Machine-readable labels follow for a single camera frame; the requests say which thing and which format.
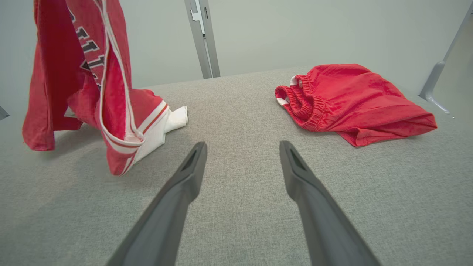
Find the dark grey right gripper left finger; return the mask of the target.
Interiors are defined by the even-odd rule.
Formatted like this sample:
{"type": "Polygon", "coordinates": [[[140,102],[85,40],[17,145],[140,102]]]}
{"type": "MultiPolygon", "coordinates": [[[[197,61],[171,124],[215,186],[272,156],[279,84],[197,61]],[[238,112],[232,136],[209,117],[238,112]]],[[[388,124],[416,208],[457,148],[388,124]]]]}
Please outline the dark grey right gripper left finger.
{"type": "Polygon", "coordinates": [[[207,145],[199,142],[109,259],[109,266],[173,266],[188,207],[201,189],[207,145]]]}

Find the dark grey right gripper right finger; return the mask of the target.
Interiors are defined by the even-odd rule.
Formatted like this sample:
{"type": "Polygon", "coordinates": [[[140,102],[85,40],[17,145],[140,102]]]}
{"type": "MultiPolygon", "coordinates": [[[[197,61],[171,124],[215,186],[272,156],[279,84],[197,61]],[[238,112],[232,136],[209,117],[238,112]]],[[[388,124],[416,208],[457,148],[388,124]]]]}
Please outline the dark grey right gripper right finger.
{"type": "Polygon", "coordinates": [[[289,141],[279,155],[289,197],[297,204],[313,266],[378,266],[380,262],[323,183],[289,141]]]}

